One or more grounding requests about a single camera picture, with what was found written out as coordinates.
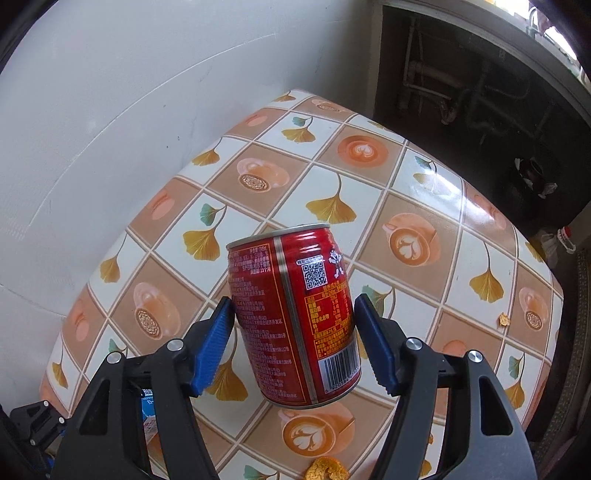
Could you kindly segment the concrete kitchen counter shelf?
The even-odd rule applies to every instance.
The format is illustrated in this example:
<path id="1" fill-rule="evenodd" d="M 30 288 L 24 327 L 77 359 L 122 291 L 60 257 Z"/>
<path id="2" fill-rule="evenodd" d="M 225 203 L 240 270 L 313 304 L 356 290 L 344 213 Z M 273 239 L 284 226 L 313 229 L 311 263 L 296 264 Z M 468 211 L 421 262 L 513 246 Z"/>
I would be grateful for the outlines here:
<path id="1" fill-rule="evenodd" d="M 590 235 L 590 91 L 568 57 L 483 1 L 382 1 L 374 115 L 528 233 Z"/>

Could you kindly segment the cooking oil bottle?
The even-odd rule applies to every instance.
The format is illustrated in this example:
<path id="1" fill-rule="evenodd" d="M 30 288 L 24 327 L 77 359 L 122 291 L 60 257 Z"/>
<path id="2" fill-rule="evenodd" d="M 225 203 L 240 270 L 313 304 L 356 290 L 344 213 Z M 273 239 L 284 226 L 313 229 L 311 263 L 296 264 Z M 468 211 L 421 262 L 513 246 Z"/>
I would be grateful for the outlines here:
<path id="1" fill-rule="evenodd" d="M 573 255 L 577 249 L 576 244 L 571 240 L 569 226 L 553 231 L 543 230 L 540 234 L 540 244 L 545 261 L 550 268 L 555 268 L 562 257 Z"/>

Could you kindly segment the small orange crumb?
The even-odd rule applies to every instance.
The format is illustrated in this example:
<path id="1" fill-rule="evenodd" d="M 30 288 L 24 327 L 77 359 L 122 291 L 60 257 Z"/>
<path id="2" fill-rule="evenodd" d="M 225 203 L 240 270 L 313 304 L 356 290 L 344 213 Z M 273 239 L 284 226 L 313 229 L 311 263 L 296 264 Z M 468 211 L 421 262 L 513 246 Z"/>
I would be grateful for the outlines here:
<path id="1" fill-rule="evenodd" d="M 500 327 L 508 327 L 511 324 L 511 319 L 505 313 L 501 313 L 497 319 Z"/>

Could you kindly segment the dried peel piece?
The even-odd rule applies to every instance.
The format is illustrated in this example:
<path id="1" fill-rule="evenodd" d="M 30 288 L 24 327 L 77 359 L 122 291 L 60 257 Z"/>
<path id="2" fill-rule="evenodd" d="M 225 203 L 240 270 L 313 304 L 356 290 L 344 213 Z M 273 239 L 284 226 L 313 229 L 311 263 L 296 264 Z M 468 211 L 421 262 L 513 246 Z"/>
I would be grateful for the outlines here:
<path id="1" fill-rule="evenodd" d="M 304 473 L 304 480 L 349 480 L 349 470 L 332 457 L 318 457 Z"/>

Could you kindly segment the red drink can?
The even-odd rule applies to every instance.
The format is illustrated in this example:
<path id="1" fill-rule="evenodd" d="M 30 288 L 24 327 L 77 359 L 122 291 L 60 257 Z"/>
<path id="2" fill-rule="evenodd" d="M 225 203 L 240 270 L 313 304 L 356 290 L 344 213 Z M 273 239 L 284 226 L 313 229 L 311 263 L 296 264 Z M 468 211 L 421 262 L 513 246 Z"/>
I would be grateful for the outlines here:
<path id="1" fill-rule="evenodd" d="M 331 227 L 304 224 L 228 244 L 228 285 L 259 390 L 317 408 L 358 384 L 348 275 Z"/>

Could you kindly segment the blue cling film box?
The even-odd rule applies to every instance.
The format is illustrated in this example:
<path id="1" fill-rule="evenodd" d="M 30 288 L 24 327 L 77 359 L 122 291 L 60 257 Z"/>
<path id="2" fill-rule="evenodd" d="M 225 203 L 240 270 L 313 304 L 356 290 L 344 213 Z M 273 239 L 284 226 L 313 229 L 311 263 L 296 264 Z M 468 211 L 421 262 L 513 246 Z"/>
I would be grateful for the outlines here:
<path id="1" fill-rule="evenodd" d="M 143 389 L 140 400 L 144 438 L 149 443 L 158 432 L 152 390 Z"/>

